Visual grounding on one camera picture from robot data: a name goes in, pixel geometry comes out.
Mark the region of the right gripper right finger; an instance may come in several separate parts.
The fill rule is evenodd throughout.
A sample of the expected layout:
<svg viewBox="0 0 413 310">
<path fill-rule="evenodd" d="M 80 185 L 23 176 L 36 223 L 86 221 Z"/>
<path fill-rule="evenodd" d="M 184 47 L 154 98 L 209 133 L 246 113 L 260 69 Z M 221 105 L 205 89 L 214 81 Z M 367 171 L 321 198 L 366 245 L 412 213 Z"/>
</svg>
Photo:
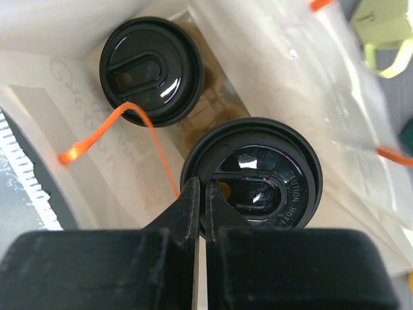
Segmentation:
<svg viewBox="0 0 413 310">
<path fill-rule="evenodd" d="M 205 191 L 210 309 L 398 309 L 381 255 L 352 229 L 249 224 L 218 184 Z"/>
</svg>

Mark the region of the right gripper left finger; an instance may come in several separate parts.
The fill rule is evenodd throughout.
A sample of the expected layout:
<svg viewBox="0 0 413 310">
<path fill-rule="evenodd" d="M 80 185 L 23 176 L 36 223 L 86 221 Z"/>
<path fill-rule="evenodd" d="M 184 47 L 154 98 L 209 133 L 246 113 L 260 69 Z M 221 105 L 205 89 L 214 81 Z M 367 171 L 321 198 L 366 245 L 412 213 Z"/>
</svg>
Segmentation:
<svg viewBox="0 0 413 310">
<path fill-rule="evenodd" d="M 139 230 L 36 231 L 1 261 L 2 309 L 195 309 L 200 185 Z"/>
</svg>

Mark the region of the black lid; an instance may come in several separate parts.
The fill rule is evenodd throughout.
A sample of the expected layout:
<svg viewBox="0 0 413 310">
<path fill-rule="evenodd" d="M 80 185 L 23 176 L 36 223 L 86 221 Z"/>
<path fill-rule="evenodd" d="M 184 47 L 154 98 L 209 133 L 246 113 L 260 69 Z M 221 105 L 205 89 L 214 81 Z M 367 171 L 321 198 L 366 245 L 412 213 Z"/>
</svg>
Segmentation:
<svg viewBox="0 0 413 310">
<path fill-rule="evenodd" d="M 177 23 L 145 16 L 119 25 L 99 60 L 105 98 L 116 109 L 129 101 L 155 127 L 179 123 L 203 92 L 205 70 L 189 33 Z"/>
<path fill-rule="evenodd" d="M 316 151 L 298 131 L 274 119 L 241 118 L 202 135 L 190 149 L 180 185 L 199 178 L 221 186 L 227 203 L 253 226 L 302 228 L 323 193 Z"/>
</svg>

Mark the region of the brown cardboard cup carrier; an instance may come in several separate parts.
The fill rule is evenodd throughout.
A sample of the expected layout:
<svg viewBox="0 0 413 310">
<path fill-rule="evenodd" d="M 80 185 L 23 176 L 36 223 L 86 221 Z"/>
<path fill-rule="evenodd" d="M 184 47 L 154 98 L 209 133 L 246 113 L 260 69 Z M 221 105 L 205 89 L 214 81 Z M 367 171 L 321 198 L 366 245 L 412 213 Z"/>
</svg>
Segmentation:
<svg viewBox="0 0 413 310">
<path fill-rule="evenodd" d="M 218 63 L 207 41 L 194 23 L 184 20 L 175 20 L 193 39 L 198 47 L 204 68 L 204 86 L 199 101 L 191 113 L 180 121 L 179 139 L 176 147 L 183 158 L 207 132 L 235 119 L 250 116 L 242 103 L 236 103 L 226 98 L 223 85 L 226 76 Z"/>
</svg>

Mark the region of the printed paper takeout bag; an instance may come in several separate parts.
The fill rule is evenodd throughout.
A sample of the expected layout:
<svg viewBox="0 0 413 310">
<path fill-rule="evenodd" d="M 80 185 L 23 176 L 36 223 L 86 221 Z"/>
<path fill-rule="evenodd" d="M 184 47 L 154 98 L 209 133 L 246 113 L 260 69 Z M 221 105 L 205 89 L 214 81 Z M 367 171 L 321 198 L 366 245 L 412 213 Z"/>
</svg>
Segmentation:
<svg viewBox="0 0 413 310">
<path fill-rule="evenodd" d="M 81 228 L 142 227 L 174 199 L 177 126 L 157 131 L 170 174 L 148 129 L 125 120 L 76 162 L 57 158 L 110 115 L 98 80 L 105 40 L 147 15 L 194 23 L 226 76 L 226 98 L 315 149 L 324 186 L 309 227 L 361 231 L 390 274 L 412 270 L 412 177 L 372 151 L 396 138 L 337 4 L 313 14 L 306 1 L 2 1 L 1 110 Z"/>
</svg>

